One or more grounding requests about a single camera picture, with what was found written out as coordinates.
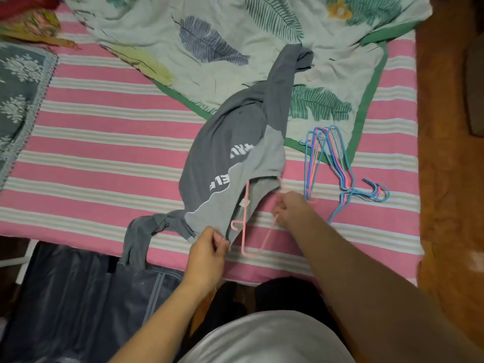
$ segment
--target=hand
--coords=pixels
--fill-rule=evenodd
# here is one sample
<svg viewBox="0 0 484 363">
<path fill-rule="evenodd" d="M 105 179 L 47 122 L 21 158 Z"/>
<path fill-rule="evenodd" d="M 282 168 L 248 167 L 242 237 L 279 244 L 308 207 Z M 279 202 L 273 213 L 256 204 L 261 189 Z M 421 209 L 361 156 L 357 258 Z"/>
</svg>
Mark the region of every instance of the hand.
<svg viewBox="0 0 484 363">
<path fill-rule="evenodd" d="M 277 216 L 277 223 L 291 231 L 291 225 L 298 224 L 298 218 L 314 210 L 309 206 L 305 197 L 297 192 L 289 191 L 277 194 L 277 200 L 272 215 Z"/>
<path fill-rule="evenodd" d="M 193 288 L 204 298 L 222 277 L 229 246 L 230 242 L 211 226 L 206 227 L 190 247 L 182 284 Z"/>
</svg>

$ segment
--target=gray t-shirt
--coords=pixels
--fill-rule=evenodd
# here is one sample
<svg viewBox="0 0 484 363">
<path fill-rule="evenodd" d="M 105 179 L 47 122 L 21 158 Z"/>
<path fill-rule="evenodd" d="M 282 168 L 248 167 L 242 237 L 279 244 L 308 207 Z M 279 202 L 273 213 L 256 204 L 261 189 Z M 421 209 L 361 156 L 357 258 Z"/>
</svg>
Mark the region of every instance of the gray t-shirt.
<svg viewBox="0 0 484 363">
<path fill-rule="evenodd" d="M 210 332 L 179 363 L 355 363 L 336 334 L 296 311 L 258 312 Z"/>
</svg>

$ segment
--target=pink striped bed sheet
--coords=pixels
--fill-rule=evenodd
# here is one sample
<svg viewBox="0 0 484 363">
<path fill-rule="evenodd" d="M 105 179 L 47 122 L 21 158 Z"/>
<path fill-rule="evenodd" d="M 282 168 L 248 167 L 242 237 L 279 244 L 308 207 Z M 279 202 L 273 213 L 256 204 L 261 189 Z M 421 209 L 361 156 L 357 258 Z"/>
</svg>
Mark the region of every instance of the pink striped bed sheet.
<svg viewBox="0 0 484 363">
<path fill-rule="evenodd" d="M 94 43 L 66 5 L 57 15 L 79 49 L 55 48 L 57 70 L 33 133 L 0 195 L 0 233 L 120 255 L 134 218 L 183 208 L 178 179 L 204 120 L 164 95 L 148 78 Z M 304 157 L 286 148 L 284 186 L 302 192 Z M 368 112 L 352 165 L 385 184 L 385 203 L 354 201 L 334 227 L 355 246 L 415 282 L 422 255 L 417 160 L 415 36 L 389 43 L 389 60 Z M 321 166 L 313 192 L 327 219 L 338 203 L 337 178 Z M 260 247 L 274 196 L 259 206 L 246 245 Z M 184 269 L 190 244 L 172 232 L 153 237 L 148 262 Z M 275 229 L 258 257 L 240 241 L 227 256 L 227 279 L 258 284 L 280 276 L 311 278 L 304 257 Z"/>
</svg>

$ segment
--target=forearm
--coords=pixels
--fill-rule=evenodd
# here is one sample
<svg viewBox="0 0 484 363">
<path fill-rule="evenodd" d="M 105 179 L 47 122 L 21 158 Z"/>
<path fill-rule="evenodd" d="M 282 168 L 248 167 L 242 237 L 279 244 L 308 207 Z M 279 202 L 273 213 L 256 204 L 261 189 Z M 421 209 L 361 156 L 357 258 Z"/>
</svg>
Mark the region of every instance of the forearm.
<svg viewBox="0 0 484 363">
<path fill-rule="evenodd" d="M 171 363 L 193 313 L 203 299 L 183 282 L 110 363 Z"/>
<path fill-rule="evenodd" d="M 413 361 L 472 361 L 480 354 L 420 290 L 358 250 L 311 209 L 288 230 L 369 361 L 406 361 L 408 354 L 416 354 Z"/>
</svg>

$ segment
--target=clothing tag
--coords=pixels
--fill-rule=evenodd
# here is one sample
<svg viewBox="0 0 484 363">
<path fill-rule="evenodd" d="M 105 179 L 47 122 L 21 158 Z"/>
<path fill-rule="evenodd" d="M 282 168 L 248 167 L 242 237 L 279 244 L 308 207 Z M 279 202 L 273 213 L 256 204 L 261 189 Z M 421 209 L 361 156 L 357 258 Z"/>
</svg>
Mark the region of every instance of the clothing tag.
<svg viewBox="0 0 484 363">
<path fill-rule="evenodd" d="M 249 204 L 250 204 L 250 200 L 247 200 L 247 204 L 246 204 L 244 198 L 239 203 L 239 205 L 242 207 L 247 207 Z"/>
</svg>

